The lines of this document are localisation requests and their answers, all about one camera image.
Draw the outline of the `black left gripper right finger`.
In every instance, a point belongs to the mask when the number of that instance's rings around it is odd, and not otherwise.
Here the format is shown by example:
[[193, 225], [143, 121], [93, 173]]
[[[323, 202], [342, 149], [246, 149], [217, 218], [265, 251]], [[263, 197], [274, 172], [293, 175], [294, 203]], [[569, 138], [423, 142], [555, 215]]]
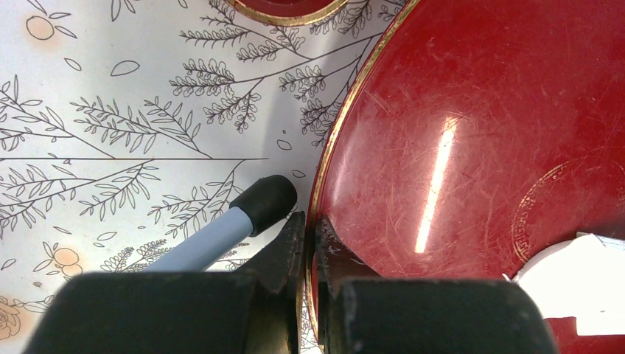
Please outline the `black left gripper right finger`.
[[389, 279], [327, 217], [315, 226], [318, 343], [325, 353], [556, 353], [537, 306], [505, 280]]

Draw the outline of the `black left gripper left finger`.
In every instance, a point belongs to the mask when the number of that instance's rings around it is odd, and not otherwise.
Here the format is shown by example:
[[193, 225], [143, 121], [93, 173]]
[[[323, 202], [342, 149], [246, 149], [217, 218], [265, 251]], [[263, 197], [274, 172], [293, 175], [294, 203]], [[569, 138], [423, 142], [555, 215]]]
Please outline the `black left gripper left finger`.
[[90, 273], [63, 286], [26, 353], [298, 353], [305, 215], [232, 272]]

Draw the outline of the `round red tray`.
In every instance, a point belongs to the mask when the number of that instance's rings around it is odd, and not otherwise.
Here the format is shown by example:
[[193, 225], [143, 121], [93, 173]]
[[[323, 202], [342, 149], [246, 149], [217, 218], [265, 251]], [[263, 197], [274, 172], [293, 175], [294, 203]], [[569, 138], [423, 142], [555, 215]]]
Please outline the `round red tray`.
[[331, 130], [309, 228], [318, 340], [343, 275], [513, 277], [624, 237], [624, 3], [410, 1]]

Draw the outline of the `round cut dumpling wrapper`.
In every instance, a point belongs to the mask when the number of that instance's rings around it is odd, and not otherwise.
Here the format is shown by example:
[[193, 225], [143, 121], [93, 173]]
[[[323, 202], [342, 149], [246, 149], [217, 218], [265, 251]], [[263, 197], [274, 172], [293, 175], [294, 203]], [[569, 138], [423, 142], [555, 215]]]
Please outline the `round cut dumpling wrapper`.
[[579, 232], [543, 249], [514, 277], [544, 319], [574, 319], [579, 336], [624, 334], [624, 241]]

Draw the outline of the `rectangular red tray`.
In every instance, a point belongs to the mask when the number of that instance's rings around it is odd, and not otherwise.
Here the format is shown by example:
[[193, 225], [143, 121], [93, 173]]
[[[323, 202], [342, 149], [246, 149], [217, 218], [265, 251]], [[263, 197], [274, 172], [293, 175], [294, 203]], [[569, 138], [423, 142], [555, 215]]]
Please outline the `rectangular red tray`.
[[263, 24], [296, 27], [339, 11], [348, 0], [227, 0], [237, 12]]

